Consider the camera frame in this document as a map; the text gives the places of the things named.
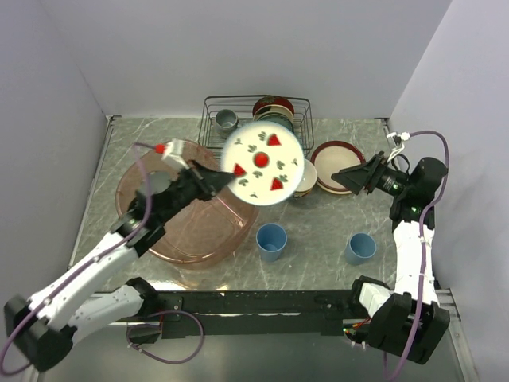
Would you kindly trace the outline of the red rimmed cream plate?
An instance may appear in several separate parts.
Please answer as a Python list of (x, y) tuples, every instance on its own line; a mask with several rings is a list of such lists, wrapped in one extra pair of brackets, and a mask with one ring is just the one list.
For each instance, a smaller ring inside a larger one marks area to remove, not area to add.
[(317, 170), (317, 180), (320, 179), (330, 188), (339, 189), (344, 187), (332, 180), (331, 175), (366, 160), (361, 151), (351, 143), (334, 140), (319, 145), (310, 161)]

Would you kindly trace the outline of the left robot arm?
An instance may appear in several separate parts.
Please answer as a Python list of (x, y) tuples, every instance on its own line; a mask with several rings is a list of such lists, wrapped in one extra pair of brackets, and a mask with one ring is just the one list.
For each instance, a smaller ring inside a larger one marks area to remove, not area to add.
[(128, 210), (93, 250), (43, 290), (29, 298), (16, 295), (5, 304), (6, 344), (15, 345), (30, 366), (45, 372), (104, 326), (120, 318), (152, 318), (157, 292), (142, 278), (98, 300), (89, 298), (116, 271), (146, 254), (182, 209), (195, 200), (210, 201), (234, 178), (194, 161), (175, 178), (164, 171), (145, 173)]

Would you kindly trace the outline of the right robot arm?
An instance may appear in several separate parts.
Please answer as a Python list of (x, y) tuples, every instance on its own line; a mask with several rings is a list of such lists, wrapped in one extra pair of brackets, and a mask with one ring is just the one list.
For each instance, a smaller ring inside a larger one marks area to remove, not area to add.
[(395, 285), (367, 276), (354, 281), (348, 309), (367, 320), (344, 327), (353, 343), (425, 364), (448, 329), (450, 313), (439, 304), (431, 256), (435, 205), (448, 172), (431, 157), (421, 159), (412, 173), (394, 170), (379, 152), (331, 176), (354, 194), (379, 189), (393, 198), (389, 218), (397, 252)]

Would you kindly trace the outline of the white watermelon pattern plate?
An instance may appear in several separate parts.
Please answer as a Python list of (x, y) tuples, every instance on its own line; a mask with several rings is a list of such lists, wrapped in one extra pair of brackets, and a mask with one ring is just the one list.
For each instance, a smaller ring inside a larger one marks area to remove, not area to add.
[(228, 185), (241, 201), (276, 205), (301, 183), (305, 157), (296, 136), (274, 122), (253, 122), (234, 131), (223, 145), (220, 169), (234, 174)]

